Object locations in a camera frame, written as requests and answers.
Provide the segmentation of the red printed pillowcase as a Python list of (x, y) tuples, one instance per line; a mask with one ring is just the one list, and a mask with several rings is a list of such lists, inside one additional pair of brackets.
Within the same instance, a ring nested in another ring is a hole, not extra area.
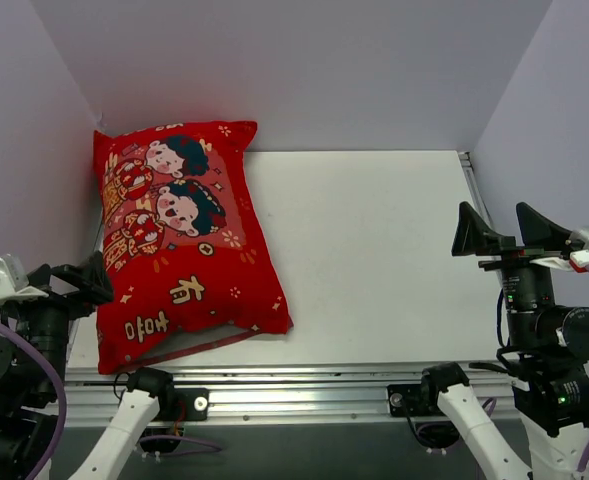
[(97, 313), (100, 374), (148, 363), (181, 333), (229, 326), (229, 345), (292, 328), (245, 177), (257, 130), (245, 120), (95, 133), (103, 263), (114, 290)]

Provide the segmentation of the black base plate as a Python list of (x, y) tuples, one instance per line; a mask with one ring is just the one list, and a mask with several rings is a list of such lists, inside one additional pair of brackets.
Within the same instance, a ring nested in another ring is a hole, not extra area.
[(177, 389), (171, 420), (201, 422), (208, 418), (210, 392), (206, 388)]
[(386, 390), (389, 413), (392, 417), (400, 418), (406, 413), (411, 417), (424, 417), (429, 414), (419, 383), (390, 384)]

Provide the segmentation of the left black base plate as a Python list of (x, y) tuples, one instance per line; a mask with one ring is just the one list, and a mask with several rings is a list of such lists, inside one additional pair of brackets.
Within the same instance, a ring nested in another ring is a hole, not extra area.
[(201, 422), (208, 418), (210, 392), (206, 388), (177, 389), (171, 420)]

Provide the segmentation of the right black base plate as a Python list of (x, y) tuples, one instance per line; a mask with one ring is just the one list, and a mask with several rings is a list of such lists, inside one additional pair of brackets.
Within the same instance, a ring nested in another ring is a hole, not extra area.
[(419, 383), (390, 384), (386, 390), (389, 413), (392, 417), (400, 418), (406, 413), (411, 417), (424, 417), (429, 414)]

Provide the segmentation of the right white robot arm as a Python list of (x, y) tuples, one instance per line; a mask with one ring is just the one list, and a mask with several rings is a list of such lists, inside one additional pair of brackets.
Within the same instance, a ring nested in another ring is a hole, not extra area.
[(525, 428), (522, 460), (491, 419), (495, 400), (480, 400), (463, 366), (426, 368), (418, 382), (387, 389), (393, 417), (404, 419), (429, 454), (467, 446), (488, 479), (585, 479), (589, 475), (589, 307), (563, 306), (555, 270), (589, 274), (589, 228), (568, 230), (526, 203), (516, 214), (518, 237), (494, 231), (468, 203), (459, 206), (451, 253), (477, 256), (501, 279), (494, 362), (505, 375)]

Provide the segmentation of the aluminium front rail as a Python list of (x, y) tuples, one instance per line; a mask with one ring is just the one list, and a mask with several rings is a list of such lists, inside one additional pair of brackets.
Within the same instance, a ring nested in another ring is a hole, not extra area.
[[(206, 426), (388, 423), (387, 386), (420, 381), (425, 364), (268, 367), (156, 365), (177, 387), (209, 390)], [(464, 367), (479, 400), (495, 398), (492, 419), (517, 420), (507, 377)], [(66, 375), (68, 428), (102, 428), (117, 410), (111, 376), (88, 368)]]

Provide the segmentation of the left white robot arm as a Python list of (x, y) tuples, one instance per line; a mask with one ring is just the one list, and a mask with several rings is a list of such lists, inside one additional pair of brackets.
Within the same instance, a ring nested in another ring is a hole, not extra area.
[[(0, 256), (0, 479), (46, 479), (67, 417), (64, 391), (71, 322), (114, 299), (101, 252), (77, 266), (43, 264), (26, 272)], [(183, 425), (204, 421), (209, 393), (179, 391), (170, 373), (128, 374), (118, 409), (74, 472), (115, 479), (135, 448), (161, 459), (185, 442)]]

